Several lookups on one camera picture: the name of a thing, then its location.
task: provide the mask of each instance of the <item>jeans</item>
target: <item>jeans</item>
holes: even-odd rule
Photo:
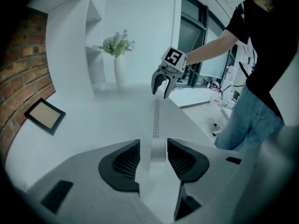
[[[283,120],[245,85],[215,145],[220,149],[245,153],[250,147],[259,146],[284,125]]]

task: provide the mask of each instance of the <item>white device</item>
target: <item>white device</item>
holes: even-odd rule
[[[178,79],[184,75],[188,57],[184,52],[169,47],[161,60],[162,63],[152,76],[151,90],[155,94],[162,82],[168,79],[169,83],[164,92],[164,98],[167,98]]]

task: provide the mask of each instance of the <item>white vase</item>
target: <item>white vase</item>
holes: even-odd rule
[[[117,88],[122,88],[126,84],[125,57],[123,54],[114,59],[114,74]]]

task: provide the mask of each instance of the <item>wire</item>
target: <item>wire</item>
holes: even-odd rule
[[[229,85],[228,87],[226,87],[224,90],[220,90],[220,89],[217,87],[217,85],[215,85],[214,83],[209,82],[209,81],[207,81],[206,79],[204,79],[200,74],[198,74],[198,73],[195,72],[192,68],[190,68],[190,66],[188,66],[188,68],[189,68],[191,71],[193,71],[195,75],[201,77],[205,82],[207,82],[207,83],[211,83],[211,86],[212,86],[212,87],[214,87],[214,88],[216,88],[217,90],[219,90],[220,93],[221,93],[221,100],[223,100],[223,92],[224,92],[226,89],[228,89],[228,88],[230,88],[230,87],[241,87],[241,86],[244,86],[244,85],[234,85],[234,84],[230,84],[230,85]]]

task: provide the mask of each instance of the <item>black t-shirt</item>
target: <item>black t-shirt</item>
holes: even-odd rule
[[[226,30],[247,44],[249,36],[257,53],[256,68],[246,80],[248,89],[281,117],[269,91],[297,51],[293,24],[280,11],[267,12],[253,0],[244,1],[245,22],[236,8]]]

